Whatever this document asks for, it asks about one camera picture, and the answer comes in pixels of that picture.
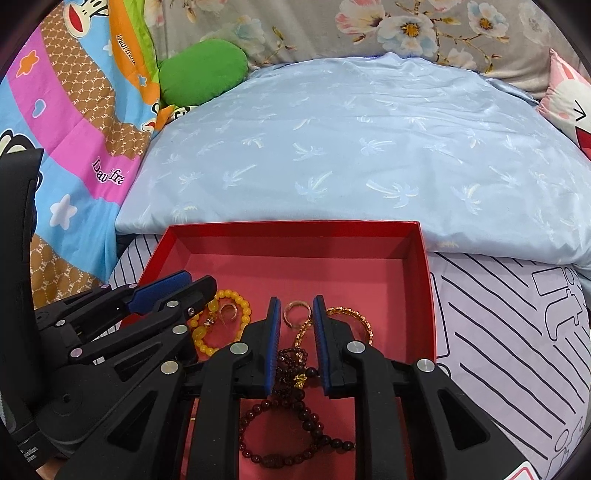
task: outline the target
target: floral pillow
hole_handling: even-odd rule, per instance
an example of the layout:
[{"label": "floral pillow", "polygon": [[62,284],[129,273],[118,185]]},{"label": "floral pillow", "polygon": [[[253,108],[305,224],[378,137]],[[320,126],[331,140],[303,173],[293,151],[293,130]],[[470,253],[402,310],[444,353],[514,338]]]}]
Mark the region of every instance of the floral pillow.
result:
[{"label": "floral pillow", "polygon": [[252,67],[393,51],[506,80],[541,98],[550,47],[580,62],[532,0],[145,0],[163,60],[206,38],[242,48]]}]

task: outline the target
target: gold ring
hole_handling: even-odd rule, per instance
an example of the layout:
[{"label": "gold ring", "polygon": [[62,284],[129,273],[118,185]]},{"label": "gold ring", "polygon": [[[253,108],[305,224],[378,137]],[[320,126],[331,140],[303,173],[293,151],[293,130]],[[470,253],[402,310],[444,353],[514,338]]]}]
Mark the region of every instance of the gold ring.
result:
[{"label": "gold ring", "polygon": [[312,309],[310,308],[310,305],[309,305],[309,304],[308,304],[306,301],[303,301],[303,300],[294,300],[294,301],[291,301],[291,302],[289,302],[289,303],[287,304],[287,306],[285,307],[285,310],[283,310],[283,321],[285,322],[285,324],[286,324],[286,325],[287,325],[289,328],[293,328],[293,329],[296,329],[296,328],[301,328],[301,326],[300,326],[300,327],[294,326],[294,325],[293,325],[293,324],[292,324],[292,323],[291,323],[291,322],[290,322],[290,321],[287,319],[287,314],[290,312],[290,310],[291,310],[293,307],[305,307],[305,308],[306,308],[306,310],[308,310],[308,316],[307,316],[307,320],[306,320],[306,321],[308,321],[308,320],[310,320],[310,319],[312,318]]},{"label": "gold ring", "polygon": [[231,309],[233,311],[233,315],[232,315],[232,317],[229,318],[229,320],[236,319],[236,315],[238,315],[238,308],[236,307],[236,304],[234,302],[231,302],[231,303],[224,303],[220,307],[219,316],[222,319],[222,321],[225,320],[225,317],[223,315],[223,311],[227,310],[227,309]]},{"label": "gold ring", "polygon": [[[369,322],[365,319],[365,317],[363,315],[361,315],[359,312],[357,312],[355,310],[348,309],[345,307],[331,307],[329,309],[326,309],[326,314],[328,316],[336,315],[339,313],[341,313],[343,315],[348,315],[349,317],[352,317],[355,320],[361,322],[363,324],[363,327],[365,328],[365,331],[368,334],[368,344],[371,345],[374,342],[374,331],[372,330],[371,325],[369,324]],[[297,335],[295,336],[294,346],[301,345],[301,341],[304,338],[304,334],[312,326],[312,323],[313,323],[312,318],[309,318],[300,327],[300,331],[297,332]]]}]

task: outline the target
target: cartoon print fabric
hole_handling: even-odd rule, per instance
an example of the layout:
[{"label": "cartoon print fabric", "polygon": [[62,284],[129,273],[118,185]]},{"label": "cartoon print fabric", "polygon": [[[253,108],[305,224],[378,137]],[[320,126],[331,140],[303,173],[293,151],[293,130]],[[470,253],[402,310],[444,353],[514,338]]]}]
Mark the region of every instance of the cartoon print fabric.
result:
[{"label": "cartoon print fabric", "polygon": [[45,151],[31,244],[35,307],[106,281],[116,263],[115,217],[160,97],[126,10],[133,4],[60,3],[0,83],[0,153]]},{"label": "cartoon print fabric", "polygon": [[550,51],[550,87],[538,110],[591,159],[591,84]]},{"label": "cartoon print fabric", "polygon": [[437,364],[549,480],[589,406],[589,318],[572,265],[428,255]]},{"label": "cartoon print fabric", "polygon": [[159,60],[206,38],[234,43],[252,67],[391,51],[486,73],[536,98],[548,88],[549,47],[579,66],[532,0],[146,0],[144,15]]}]

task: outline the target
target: bedsheet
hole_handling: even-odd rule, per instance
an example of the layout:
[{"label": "bedsheet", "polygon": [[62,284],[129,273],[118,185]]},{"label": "bedsheet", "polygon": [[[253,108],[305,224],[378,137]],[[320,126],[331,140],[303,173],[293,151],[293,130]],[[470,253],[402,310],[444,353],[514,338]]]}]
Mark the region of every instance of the bedsheet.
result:
[{"label": "bedsheet", "polygon": [[106,281],[117,262],[115,218],[160,97],[138,5],[60,3],[0,83],[0,154],[45,150],[31,244],[35,307]]},{"label": "bedsheet", "polygon": [[167,125],[116,227],[418,220],[429,251],[585,274],[590,211],[589,160],[516,89],[388,53],[261,69]]},{"label": "bedsheet", "polygon": [[[138,235],[109,283],[136,283],[159,240]],[[589,318],[572,265],[435,252],[428,262],[439,367],[551,478],[589,406]]]}]

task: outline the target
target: gold bracelet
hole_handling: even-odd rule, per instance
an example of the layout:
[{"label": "gold bracelet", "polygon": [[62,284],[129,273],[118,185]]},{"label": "gold bracelet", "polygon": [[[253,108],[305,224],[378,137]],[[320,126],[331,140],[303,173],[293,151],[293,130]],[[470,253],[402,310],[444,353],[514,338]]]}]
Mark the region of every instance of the gold bracelet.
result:
[{"label": "gold bracelet", "polygon": [[[368,333],[368,344],[371,345],[374,342],[374,331],[372,330],[371,325],[369,324],[369,322],[365,319],[365,317],[363,315],[361,315],[359,312],[357,312],[355,310],[348,309],[345,307],[331,307],[329,309],[326,309],[326,314],[328,316],[336,315],[339,313],[341,313],[343,315],[348,315],[348,316],[354,318],[355,320],[358,320],[359,322],[361,322],[363,324],[363,327],[365,328],[365,331]],[[294,347],[301,345],[301,341],[304,338],[304,334],[312,326],[312,323],[313,323],[313,320],[311,318],[304,322],[304,324],[300,328],[300,331],[297,332],[297,335],[295,336]]]},{"label": "gold bracelet", "polygon": [[[197,315],[195,315],[195,317],[193,317],[189,320],[189,326],[191,326],[191,327],[194,326],[194,330],[193,330],[193,333],[191,334],[191,336],[193,337],[193,343],[195,345],[195,348],[197,350],[199,350],[201,353],[205,353],[207,356],[212,356],[215,352],[217,352],[219,350],[219,348],[212,348],[210,346],[207,346],[203,342],[203,338],[207,334],[207,329],[209,327],[213,326],[215,319],[216,319],[216,312],[220,311],[220,313],[221,313],[221,310],[223,310],[223,308],[226,305],[228,305],[228,304],[224,304],[220,308],[220,304],[219,304],[218,300],[224,299],[224,298],[231,299],[236,305],[238,305],[242,309],[242,316],[240,318],[240,320],[241,320],[240,329],[236,333],[236,337],[233,340],[234,342],[240,341],[240,339],[242,338],[242,332],[244,331],[246,326],[251,322],[252,310],[250,309],[250,304],[248,303],[247,300],[242,298],[237,291],[218,290],[215,295],[215,298],[207,304],[207,309],[209,310],[209,312],[207,314],[207,320],[205,320],[204,324],[203,325],[198,324],[199,316],[203,312],[198,313]],[[238,308],[235,307],[235,309],[236,309],[236,313],[234,314],[233,318],[236,317],[236,314],[238,312]]]}]

